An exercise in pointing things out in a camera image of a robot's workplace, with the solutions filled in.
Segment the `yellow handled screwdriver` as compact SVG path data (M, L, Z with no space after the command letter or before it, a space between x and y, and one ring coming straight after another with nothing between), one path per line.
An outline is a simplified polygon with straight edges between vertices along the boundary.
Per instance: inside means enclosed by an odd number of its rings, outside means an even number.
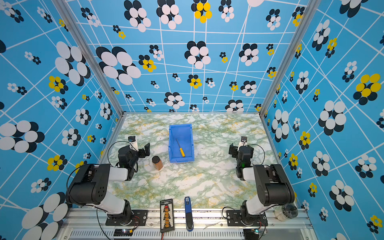
M185 158L186 155L185 155L185 153L184 153L183 148L181 147L181 145L180 145L180 143L179 143L179 140L176 139L176 141L177 141L177 144L178 144L178 147L179 147L179 150L180 150L180 153L181 153L182 157Z

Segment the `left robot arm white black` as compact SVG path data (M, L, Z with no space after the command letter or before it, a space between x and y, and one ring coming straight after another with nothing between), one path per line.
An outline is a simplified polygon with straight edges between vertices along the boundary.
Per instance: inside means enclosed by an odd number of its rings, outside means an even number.
M143 214L136 215L130 202L120 199L108 191L110 182L131 181L138 171L138 160L150 156L150 143L143 149L136 142L129 142L118 151L116 166L87 164L76 169L72 182L66 183L66 201L78 206L92 206L107 214L109 226L140 224Z

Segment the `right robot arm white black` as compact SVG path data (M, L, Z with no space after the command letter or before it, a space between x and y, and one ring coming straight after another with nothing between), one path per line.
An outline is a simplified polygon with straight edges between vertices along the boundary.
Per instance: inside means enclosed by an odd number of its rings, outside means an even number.
M241 218L247 226L258 221L271 207L292 204L295 200L294 190L282 165L252 165L253 153L254 148L245 142L229 147L229 155L237 161L237 177L255 183L257 188L257 195L241 205Z

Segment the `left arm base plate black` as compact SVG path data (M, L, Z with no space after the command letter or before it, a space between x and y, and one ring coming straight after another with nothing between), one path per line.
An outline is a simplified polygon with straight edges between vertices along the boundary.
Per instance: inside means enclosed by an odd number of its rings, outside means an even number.
M129 213L119 215L107 215L106 226L145 226L148 210L131 210Z

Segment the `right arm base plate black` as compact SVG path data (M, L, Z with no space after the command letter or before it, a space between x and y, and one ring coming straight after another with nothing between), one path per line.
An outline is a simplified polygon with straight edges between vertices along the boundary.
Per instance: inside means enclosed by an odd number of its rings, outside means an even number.
M241 210L227 210L224 217L229 227L267 227L266 214L249 215Z

